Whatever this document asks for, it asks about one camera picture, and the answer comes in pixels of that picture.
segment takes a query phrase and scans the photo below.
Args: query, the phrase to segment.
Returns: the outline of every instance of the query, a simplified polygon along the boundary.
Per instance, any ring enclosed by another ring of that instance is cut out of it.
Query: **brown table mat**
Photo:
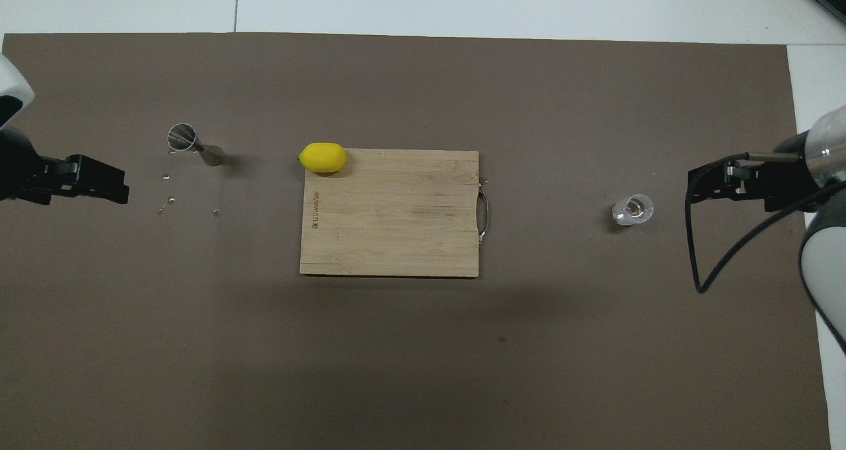
[[[801,218],[706,296],[683,232],[687,170],[796,133],[783,46],[39,34],[3,51],[36,91],[14,126],[41,155],[126,170],[130,204],[0,204],[0,447],[828,447]],[[230,163],[168,155],[179,122]],[[480,277],[300,276],[296,155],[319,140],[480,151]],[[614,226],[632,193],[655,215]],[[703,266],[761,207],[695,206]]]

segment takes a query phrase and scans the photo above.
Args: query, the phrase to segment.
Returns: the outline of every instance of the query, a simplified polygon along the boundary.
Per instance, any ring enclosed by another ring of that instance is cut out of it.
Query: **water droplet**
[[[168,198],[167,198],[167,204],[164,204],[163,206],[161,206],[161,209],[159,209],[159,217],[161,217],[162,215],[164,215],[164,208],[165,208],[165,207],[167,207],[169,204],[173,204],[173,203],[175,203],[175,202],[176,202],[176,198],[175,198],[175,197],[173,197],[173,196],[168,197]]]

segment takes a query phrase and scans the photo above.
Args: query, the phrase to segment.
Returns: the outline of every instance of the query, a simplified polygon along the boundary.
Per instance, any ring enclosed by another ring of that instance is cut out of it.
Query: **metal jigger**
[[[167,145],[174,151],[194,151],[200,153],[200,158],[208,166],[223,164],[225,154],[220,146],[205,146],[200,143],[196,131],[191,125],[179,123],[167,132]]]

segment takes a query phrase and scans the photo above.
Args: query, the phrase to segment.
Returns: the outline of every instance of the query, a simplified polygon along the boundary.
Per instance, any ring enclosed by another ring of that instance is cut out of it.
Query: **white table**
[[[3,32],[335,32],[786,44],[798,131],[846,104],[846,25],[812,0],[3,0]],[[785,249],[798,250],[798,243]],[[831,447],[846,357],[817,317]]]

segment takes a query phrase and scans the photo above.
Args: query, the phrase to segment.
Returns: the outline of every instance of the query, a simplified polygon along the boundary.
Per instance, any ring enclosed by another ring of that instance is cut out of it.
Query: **table surface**
[[[846,26],[811,0],[6,0],[0,32],[359,32],[788,44],[798,131],[846,103]],[[846,359],[819,323],[833,448]]]
[[[108,158],[132,192],[126,206],[4,208],[0,235],[18,253],[4,260],[3,395],[20,410],[3,415],[4,447],[42,422],[45,442],[73,447],[132,434],[148,435],[137,447],[827,446],[813,308],[783,252],[801,217],[750,243],[707,296],[685,256],[690,165],[794,133],[784,46],[255,32],[5,43],[43,92],[16,119],[39,152]],[[230,164],[167,154],[179,122]],[[293,158],[315,139],[478,148],[493,201],[480,276],[299,275]],[[658,209],[622,228],[608,209],[633,191]],[[701,262],[765,216],[697,204]],[[315,300],[325,311],[304,306]]]

